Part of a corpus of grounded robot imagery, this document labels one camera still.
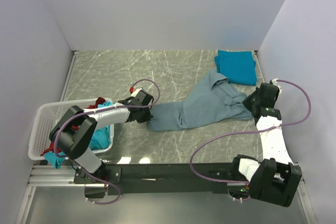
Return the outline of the grey-blue t-shirt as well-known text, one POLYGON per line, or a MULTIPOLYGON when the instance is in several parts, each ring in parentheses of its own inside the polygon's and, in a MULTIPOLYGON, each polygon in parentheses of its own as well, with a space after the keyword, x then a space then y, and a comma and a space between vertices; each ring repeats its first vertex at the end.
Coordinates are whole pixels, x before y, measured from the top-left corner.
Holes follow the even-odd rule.
POLYGON ((244 107, 247 95, 228 83, 228 78, 210 70, 192 89, 185 101, 155 105, 149 121, 153 132, 179 131, 206 126, 225 119, 250 120, 244 107))

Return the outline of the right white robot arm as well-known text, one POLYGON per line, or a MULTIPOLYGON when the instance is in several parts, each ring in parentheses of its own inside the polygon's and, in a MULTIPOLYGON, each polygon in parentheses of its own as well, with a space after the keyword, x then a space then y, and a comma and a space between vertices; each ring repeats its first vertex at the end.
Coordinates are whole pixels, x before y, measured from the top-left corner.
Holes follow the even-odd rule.
POLYGON ((281 94, 276 79, 262 83, 243 105, 251 112, 262 145, 262 162, 239 155, 238 171, 249 182, 252 199, 289 207, 301 181, 302 171, 294 165, 282 133, 282 116, 275 103, 281 94))

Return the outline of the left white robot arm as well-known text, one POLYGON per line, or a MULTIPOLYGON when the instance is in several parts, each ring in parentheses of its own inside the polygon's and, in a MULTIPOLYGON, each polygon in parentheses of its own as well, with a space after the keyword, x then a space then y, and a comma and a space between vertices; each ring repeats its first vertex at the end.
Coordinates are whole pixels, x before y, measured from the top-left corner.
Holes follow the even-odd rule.
POLYGON ((149 93, 139 88, 127 99, 110 106, 97 109, 71 106, 50 132, 49 139, 66 157, 93 174, 102 166, 102 161, 89 148, 94 132, 113 124, 149 121, 153 100, 149 93))

